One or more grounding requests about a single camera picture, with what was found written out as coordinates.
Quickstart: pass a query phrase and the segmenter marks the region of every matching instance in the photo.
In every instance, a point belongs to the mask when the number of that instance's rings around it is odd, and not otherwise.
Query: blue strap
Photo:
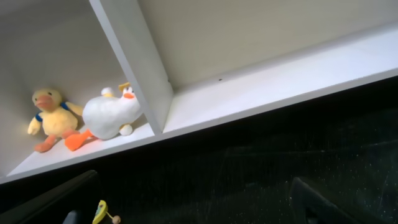
[[[69,110],[69,107],[68,107],[68,105],[67,105],[66,102],[62,102],[62,103],[60,104],[60,106],[61,106],[63,109],[65,109],[65,110]]]
[[[39,113],[40,113],[40,112],[37,113],[37,115],[35,116],[35,118],[36,118],[36,120],[37,120],[38,122],[43,122],[43,118],[40,117]]]

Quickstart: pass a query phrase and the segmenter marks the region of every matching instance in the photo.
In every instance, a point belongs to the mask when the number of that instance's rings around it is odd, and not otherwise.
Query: white plush toy
[[[113,96],[112,89],[104,88],[102,96],[91,99],[83,109],[83,120],[87,130],[66,138],[69,150],[80,148],[90,137],[102,140],[115,137],[118,133],[128,136],[133,132],[131,123],[141,116],[142,110],[129,83],[119,86],[123,95]]]

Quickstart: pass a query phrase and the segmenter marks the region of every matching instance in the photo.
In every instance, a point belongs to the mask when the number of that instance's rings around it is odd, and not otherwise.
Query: duck
[[[101,91],[101,96],[87,102],[82,115],[87,130],[66,138],[65,145],[69,150],[79,149],[89,138],[107,140],[118,134],[132,134],[131,123],[141,116],[141,106],[128,82],[119,85],[119,90],[122,92],[120,98],[107,87]]]
[[[49,88],[37,90],[32,96],[32,101],[41,112],[33,117],[27,133],[35,135],[43,126],[44,133],[47,135],[44,142],[34,147],[35,151],[47,152],[58,138],[66,139],[72,134],[79,133],[76,130],[78,120],[72,112],[81,116],[83,108],[71,102],[62,101],[59,91]]]

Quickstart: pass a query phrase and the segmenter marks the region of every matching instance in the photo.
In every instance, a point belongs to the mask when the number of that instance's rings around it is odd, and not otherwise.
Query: yellow plush toy
[[[32,97],[33,103],[42,112],[30,122],[28,134],[37,134],[43,124],[44,133],[47,139],[36,145],[37,152],[45,152],[52,148],[57,138],[67,138],[72,134],[79,134],[76,131],[77,119],[70,112],[81,116],[83,108],[69,102],[62,102],[61,94],[56,90],[43,89],[36,91]]]

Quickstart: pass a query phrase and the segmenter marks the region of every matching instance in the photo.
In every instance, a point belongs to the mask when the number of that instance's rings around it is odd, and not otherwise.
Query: white belly
[[[119,133],[120,126],[133,123],[142,114],[137,98],[99,96],[87,102],[83,120],[99,139],[110,139]]]

